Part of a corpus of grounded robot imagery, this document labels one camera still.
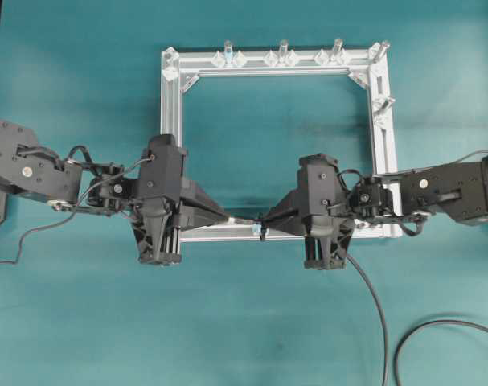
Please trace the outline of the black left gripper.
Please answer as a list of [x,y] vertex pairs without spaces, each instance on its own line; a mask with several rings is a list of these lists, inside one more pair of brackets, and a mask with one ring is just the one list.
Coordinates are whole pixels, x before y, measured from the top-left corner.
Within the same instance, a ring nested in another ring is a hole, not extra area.
[[[172,134],[151,138],[144,149],[133,191],[137,214],[133,233],[142,264],[180,263],[179,229],[221,224],[230,217],[196,181],[183,177],[186,156]],[[180,200],[194,208],[178,213]]]

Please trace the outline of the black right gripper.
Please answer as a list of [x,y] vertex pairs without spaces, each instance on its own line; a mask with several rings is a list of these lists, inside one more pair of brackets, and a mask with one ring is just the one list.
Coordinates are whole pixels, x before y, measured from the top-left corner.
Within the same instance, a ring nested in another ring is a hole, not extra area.
[[340,211],[346,195],[338,178],[338,161],[324,154],[299,159],[297,187],[265,215],[267,228],[304,236],[306,269],[345,267],[354,222]]

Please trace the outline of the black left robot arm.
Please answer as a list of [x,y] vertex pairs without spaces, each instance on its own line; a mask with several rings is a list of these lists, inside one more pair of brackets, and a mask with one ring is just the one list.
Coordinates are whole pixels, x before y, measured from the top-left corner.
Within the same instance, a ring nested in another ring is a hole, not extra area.
[[132,166],[96,163],[85,146],[66,158],[42,146],[32,129],[0,120],[0,224],[8,195],[55,211],[125,213],[142,264],[181,262],[182,231],[221,224],[228,213],[186,176],[187,151],[174,135],[152,137]]

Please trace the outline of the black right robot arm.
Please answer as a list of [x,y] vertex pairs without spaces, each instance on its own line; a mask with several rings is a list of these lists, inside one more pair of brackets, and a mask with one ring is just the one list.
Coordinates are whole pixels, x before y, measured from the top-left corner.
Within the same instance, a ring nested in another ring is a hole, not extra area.
[[299,160],[297,186],[258,220],[269,229],[301,236],[306,269],[341,269],[358,222],[394,224],[419,235],[430,216],[444,213],[459,224],[488,223],[488,154],[396,173],[360,175],[353,187],[345,170],[325,154]]

